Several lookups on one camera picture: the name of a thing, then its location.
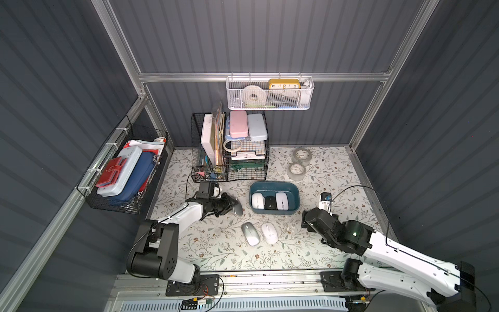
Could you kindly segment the navy blue pouch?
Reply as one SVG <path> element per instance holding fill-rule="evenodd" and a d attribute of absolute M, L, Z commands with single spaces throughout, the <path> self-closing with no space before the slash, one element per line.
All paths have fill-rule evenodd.
<path fill-rule="evenodd" d="M 111 206 L 123 205 L 139 193 L 139 190 L 153 172 L 156 165 L 155 156 L 153 152 L 143 152 L 141 154 L 123 191 L 119 195 L 109 197 L 108 202 Z"/>

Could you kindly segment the pink pencil case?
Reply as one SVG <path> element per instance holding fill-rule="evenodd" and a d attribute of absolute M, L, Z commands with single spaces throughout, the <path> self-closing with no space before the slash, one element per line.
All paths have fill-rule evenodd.
<path fill-rule="evenodd" d="M 231 138 L 240 139 L 248 136 L 248 115 L 244 110 L 233 110 L 229 116 L 229 133 Z"/>

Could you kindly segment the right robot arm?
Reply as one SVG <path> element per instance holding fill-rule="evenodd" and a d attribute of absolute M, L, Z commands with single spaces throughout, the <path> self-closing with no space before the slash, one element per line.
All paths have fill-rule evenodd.
<path fill-rule="evenodd" d="M 379 290 L 418 300 L 438 311 L 476 311 L 475 269 L 464 261 L 441 261 L 397 243 L 357 220 L 341 222 L 319 208 L 306 211 L 302 226 L 346 254 L 339 281 L 330 286 Z"/>

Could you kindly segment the white tape roll in basket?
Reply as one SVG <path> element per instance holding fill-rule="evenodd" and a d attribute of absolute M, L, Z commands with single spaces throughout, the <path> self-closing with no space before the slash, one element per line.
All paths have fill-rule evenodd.
<path fill-rule="evenodd" d="M 265 106 L 267 102 L 266 91 L 256 85 L 249 85 L 241 91 L 242 102 L 246 106 Z"/>

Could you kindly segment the black mouse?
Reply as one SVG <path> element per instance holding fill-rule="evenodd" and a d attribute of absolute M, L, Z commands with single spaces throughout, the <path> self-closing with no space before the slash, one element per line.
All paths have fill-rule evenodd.
<path fill-rule="evenodd" d="M 265 210 L 276 211 L 278 209 L 278 204 L 275 196 L 266 196 L 265 197 Z"/>

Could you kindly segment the silver grey mouse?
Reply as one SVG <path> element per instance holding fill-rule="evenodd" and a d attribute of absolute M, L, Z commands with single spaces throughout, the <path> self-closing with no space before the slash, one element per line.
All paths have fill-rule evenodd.
<path fill-rule="evenodd" d="M 277 192 L 275 194 L 275 199 L 278 211 L 289 210 L 288 197 L 285 192 Z"/>

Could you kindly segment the yellow clock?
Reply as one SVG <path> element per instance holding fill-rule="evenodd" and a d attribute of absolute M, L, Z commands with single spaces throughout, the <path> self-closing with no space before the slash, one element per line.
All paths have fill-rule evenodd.
<path fill-rule="evenodd" d="M 301 88 L 298 79 L 270 79 L 268 82 L 269 90 L 297 90 Z"/>

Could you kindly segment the white rounded mouse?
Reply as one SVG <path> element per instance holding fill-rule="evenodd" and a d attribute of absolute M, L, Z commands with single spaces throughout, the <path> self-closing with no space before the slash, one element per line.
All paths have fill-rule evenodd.
<path fill-rule="evenodd" d="M 252 208 L 263 210 L 265 208 L 265 197 L 260 192 L 255 192 L 252 194 Z"/>

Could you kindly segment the red wallet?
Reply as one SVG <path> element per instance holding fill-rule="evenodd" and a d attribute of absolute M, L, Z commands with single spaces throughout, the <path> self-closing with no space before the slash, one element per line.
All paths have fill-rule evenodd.
<path fill-rule="evenodd" d="M 127 159 L 123 157 L 116 157 L 114 159 L 111 159 L 102 171 L 100 178 L 96 183 L 96 187 L 104 188 L 109 185 L 114 185 L 117 182 L 126 162 Z"/>

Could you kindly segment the white mesh wall basket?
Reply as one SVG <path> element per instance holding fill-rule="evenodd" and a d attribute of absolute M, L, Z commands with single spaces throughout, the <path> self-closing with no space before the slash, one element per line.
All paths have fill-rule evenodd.
<path fill-rule="evenodd" d="M 270 79 L 298 79 L 301 88 L 297 90 L 269 90 Z M 265 106 L 246 106 L 242 102 L 241 91 L 249 85 L 256 85 L 266 91 L 267 102 Z M 314 81 L 311 77 L 284 77 L 284 76 L 262 76 L 232 75 L 226 79 L 227 106 L 231 110 L 300 110 L 306 111 L 310 108 Z"/>

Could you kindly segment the clear tape roll near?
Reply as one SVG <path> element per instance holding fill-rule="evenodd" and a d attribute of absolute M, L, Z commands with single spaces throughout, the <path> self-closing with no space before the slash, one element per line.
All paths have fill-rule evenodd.
<path fill-rule="evenodd" d="M 301 181 L 305 178 L 306 168 L 300 163 L 291 163 L 288 166 L 287 174 L 293 181 Z"/>

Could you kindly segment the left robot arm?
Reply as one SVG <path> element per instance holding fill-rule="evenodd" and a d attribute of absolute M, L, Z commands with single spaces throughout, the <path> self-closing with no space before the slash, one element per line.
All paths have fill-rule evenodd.
<path fill-rule="evenodd" d="M 223 192 L 218 197 L 189 198 L 178 210 L 162 220 L 146 220 L 136 235 L 126 260 L 126 270 L 139 278 L 158 278 L 171 282 L 200 282 L 199 266 L 178 257 L 179 237 L 195 222 L 227 213 L 241 216 L 243 208 L 235 197 Z"/>

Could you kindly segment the teal storage box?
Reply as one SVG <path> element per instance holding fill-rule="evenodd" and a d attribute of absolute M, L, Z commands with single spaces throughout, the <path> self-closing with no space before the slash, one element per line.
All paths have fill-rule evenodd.
<path fill-rule="evenodd" d="M 250 186 L 249 205 L 261 215 L 292 215 L 300 208 L 300 194 L 293 183 L 258 181 Z"/>

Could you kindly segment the clear tape roll far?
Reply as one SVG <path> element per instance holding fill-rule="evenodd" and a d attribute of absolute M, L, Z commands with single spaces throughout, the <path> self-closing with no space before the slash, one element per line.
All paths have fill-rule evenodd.
<path fill-rule="evenodd" d="M 307 166 L 312 160 L 312 153 L 306 148 L 296 148 L 292 152 L 292 158 L 294 162 L 300 163 L 303 166 Z"/>

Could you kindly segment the clear tape roll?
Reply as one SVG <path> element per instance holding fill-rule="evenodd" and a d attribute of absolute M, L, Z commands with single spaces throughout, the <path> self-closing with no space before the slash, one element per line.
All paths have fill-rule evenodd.
<path fill-rule="evenodd" d="M 303 166 L 307 166 L 312 160 L 312 153 L 306 148 L 296 148 L 292 152 L 292 158 L 294 162 L 300 163 Z"/>
<path fill-rule="evenodd" d="M 293 181 L 301 181 L 305 178 L 306 168 L 300 163 L 291 163 L 288 166 L 287 174 Z"/>

